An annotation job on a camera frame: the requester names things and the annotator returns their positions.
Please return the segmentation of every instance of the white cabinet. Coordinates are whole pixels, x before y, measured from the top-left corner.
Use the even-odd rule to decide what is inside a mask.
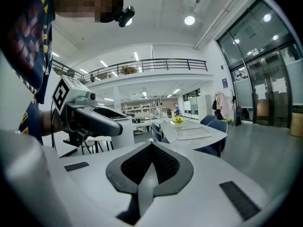
[[[197,104],[199,121],[201,121],[207,115],[212,115],[212,101],[210,95],[198,96]]]

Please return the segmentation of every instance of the white column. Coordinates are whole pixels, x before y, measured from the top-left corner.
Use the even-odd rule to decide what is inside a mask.
[[[121,112],[121,96],[119,92],[118,86],[114,86],[114,108],[118,111]]]

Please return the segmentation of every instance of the potted plant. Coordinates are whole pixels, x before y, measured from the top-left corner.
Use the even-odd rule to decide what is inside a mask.
[[[182,123],[185,122],[181,117],[177,116],[174,118],[175,128],[182,128]]]

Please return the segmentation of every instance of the glass door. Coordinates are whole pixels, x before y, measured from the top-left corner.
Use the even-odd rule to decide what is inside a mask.
[[[287,127],[290,88],[283,60],[278,51],[249,63],[255,98],[256,123]]]

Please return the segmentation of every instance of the white pipe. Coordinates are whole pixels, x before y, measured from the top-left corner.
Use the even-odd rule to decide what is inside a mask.
[[[209,33],[213,33],[215,30],[215,27],[218,26],[219,20],[223,19],[225,15],[229,12],[230,8],[232,7],[231,5],[235,2],[236,0],[228,0],[223,9],[220,11],[220,13],[217,15],[217,17],[214,19],[214,21],[211,23],[207,31],[204,33],[204,35],[200,38],[199,42],[194,46],[195,49],[199,49],[201,45],[210,37],[208,36]]]

